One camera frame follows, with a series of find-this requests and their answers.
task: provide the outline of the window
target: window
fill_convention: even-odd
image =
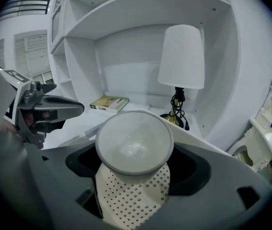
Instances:
[[[35,82],[40,82],[41,84],[44,84],[42,74],[33,77],[33,79],[34,79]]]
[[[40,82],[41,84],[49,84],[54,82],[53,76],[50,71],[44,72],[42,74],[39,74],[35,77],[33,77],[35,82]]]

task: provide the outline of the black lamp cord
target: black lamp cord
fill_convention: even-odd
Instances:
[[[171,105],[174,112],[174,116],[177,116],[178,118],[183,118],[185,120],[185,130],[190,130],[189,124],[187,119],[185,118],[185,112],[182,110],[183,102],[185,101],[184,91],[182,88],[175,88],[176,93],[173,95],[171,99]]]

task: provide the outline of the robotic arm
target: robotic arm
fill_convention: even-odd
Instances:
[[[55,84],[31,81],[15,70],[1,69],[0,73],[16,92],[4,119],[14,125],[26,142],[35,144],[39,149],[43,148],[47,133],[61,129],[65,120],[77,117],[84,111],[84,106],[79,102],[46,95],[56,88]],[[29,127],[23,116],[26,112],[32,112],[34,118]],[[48,113],[47,119],[44,118],[44,113]]]

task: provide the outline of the white bowl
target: white bowl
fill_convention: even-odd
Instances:
[[[101,161],[126,181],[153,175],[170,158],[174,141],[159,117],[132,111],[108,119],[96,135],[95,146]]]

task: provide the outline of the perforated white panel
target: perforated white panel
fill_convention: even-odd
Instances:
[[[137,228],[165,203],[169,184],[167,164],[144,184],[124,183],[102,164],[96,174],[96,186],[103,220],[125,230]]]

